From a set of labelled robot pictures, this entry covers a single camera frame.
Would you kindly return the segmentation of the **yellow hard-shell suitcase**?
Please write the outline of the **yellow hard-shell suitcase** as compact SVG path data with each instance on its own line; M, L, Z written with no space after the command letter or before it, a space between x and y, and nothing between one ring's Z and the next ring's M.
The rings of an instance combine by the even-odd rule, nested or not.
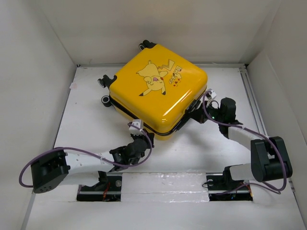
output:
M109 89L105 106L140 119L157 139L167 140L189 120L207 88L207 73L160 44L144 40L140 52L113 78L98 79Z

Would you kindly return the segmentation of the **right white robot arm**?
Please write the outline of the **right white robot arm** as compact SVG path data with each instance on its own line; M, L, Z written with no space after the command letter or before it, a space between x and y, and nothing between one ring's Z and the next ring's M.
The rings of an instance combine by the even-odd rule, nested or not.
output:
M223 98L220 106L214 108L209 101L194 101L186 110L189 118L199 123L211 120L218 124L220 133L250 151L248 172L252 179L264 183L286 179L293 174L285 142L281 137L267 137L243 127L236 119L236 102Z

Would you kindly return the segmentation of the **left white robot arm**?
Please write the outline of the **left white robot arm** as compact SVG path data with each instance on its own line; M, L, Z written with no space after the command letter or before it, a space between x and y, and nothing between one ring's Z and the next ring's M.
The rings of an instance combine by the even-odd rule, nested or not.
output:
M145 151L152 147L146 137L138 137L126 146L99 154L71 147L55 148L30 163L33 192L42 194L67 184L102 190L107 184L106 173L139 165Z

